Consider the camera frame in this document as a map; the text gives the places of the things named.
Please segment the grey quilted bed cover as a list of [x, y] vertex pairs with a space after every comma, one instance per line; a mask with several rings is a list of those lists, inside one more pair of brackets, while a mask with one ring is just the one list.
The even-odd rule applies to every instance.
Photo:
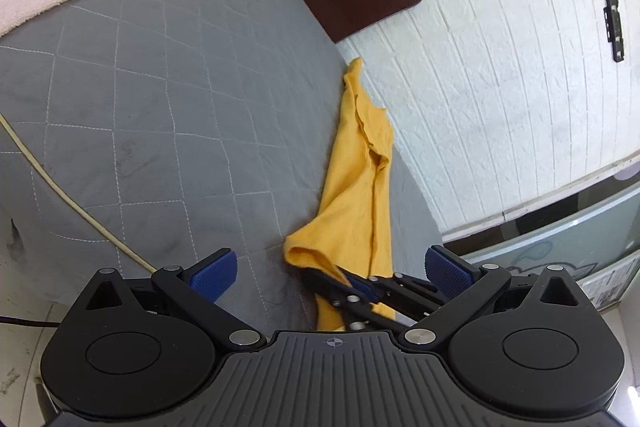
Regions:
[[228, 247], [221, 306], [265, 333], [316, 307], [285, 263], [317, 213], [346, 64], [303, 0], [72, 0], [1, 40], [1, 283], [72, 303]]

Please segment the glass sliding door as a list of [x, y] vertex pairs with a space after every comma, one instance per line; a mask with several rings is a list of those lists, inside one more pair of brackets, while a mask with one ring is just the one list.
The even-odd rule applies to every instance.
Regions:
[[515, 275], [561, 265], [597, 309], [612, 307], [639, 270], [639, 159], [549, 206], [446, 247], [471, 263], [495, 262]]

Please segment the yellow cloth garment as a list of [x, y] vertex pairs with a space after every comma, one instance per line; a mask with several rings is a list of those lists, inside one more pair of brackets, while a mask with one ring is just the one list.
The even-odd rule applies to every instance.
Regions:
[[366, 279], [393, 274], [390, 168], [393, 129], [360, 83], [361, 58], [348, 65], [340, 121], [317, 216], [289, 235], [284, 260], [347, 284], [347, 270]]

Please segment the black wall bracket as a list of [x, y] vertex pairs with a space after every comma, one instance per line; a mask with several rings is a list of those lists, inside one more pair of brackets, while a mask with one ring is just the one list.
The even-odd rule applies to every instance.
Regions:
[[605, 0], [603, 8], [606, 36], [611, 45], [612, 59], [615, 63], [623, 62], [625, 58], [622, 22], [620, 21], [620, 2]]

